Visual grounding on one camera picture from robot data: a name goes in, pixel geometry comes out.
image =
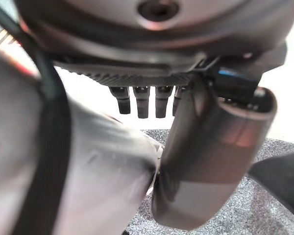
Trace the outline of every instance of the metal surface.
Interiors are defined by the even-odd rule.
[[[94,17],[127,27],[145,27],[138,14],[138,6],[142,0],[63,0],[77,9]],[[181,28],[203,23],[224,14],[246,0],[177,0],[180,11],[176,15],[172,28]]]
[[[11,231],[37,164],[38,85],[0,60],[0,234]],[[107,116],[74,103],[71,111],[71,165],[54,234],[121,234],[154,178],[156,148]]]
[[[194,7],[203,2],[208,4],[198,0],[181,4],[189,4],[191,9],[187,14],[198,17],[203,15],[198,11],[219,11],[230,1],[218,1],[218,4],[209,1],[209,7]],[[216,15],[209,12],[210,19],[163,31],[111,23],[63,0],[18,0],[15,3],[24,29],[52,52],[55,61],[67,63],[67,68],[71,63],[83,66],[84,61],[88,61],[88,69],[115,74],[127,71],[126,74],[170,76],[191,71],[210,57],[259,54],[281,45],[294,22],[294,0],[242,1],[231,12]],[[91,8],[94,3],[97,1],[86,4],[91,11],[96,11]],[[113,10],[121,12],[130,4],[123,1],[113,4],[115,8],[98,9],[121,22]]]
[[[162,225],[193,230],[212,218],[248,171],[275,116],[268,90],[245,106],[211,89],[198,78],[177,108],[152,198]]]

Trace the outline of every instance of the black wire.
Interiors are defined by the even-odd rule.
[[[0,25],[25,49],[41,74],[39,161],[12,235],[50,235],[68,170],[71,114],[62,81],[48,55],[0,8]]]

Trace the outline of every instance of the gray fabric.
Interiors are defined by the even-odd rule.
[[[146,134],[165,143],[168,130],[147,130]],[[294,144],[266,140],[257,161],[294,151]],[[294,235],[294,216],[252,179],[244,178],[221,211],[196,231],[182,231],[158,225],[150,213],[147,196],[127,230],[131,235]]]

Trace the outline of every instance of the carpet floor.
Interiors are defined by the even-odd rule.
[[[168,130],[146,130],[165,144]],[[257,161],[294,151],[294,144],[266,140]],[[161,226],[150,212],[147,196],[127,227],[130,235],[294,235],[294,216],[252,179],[245,177],[226,205],[215,217],[195,231]]]

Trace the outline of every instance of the metal cylinder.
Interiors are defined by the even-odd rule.
[[[223,206],[248,171],[276,113],[259,89],[249,105],[217,98],[198,79],[179,106],[154,186],[152,213],[168,227],[192,230]]]

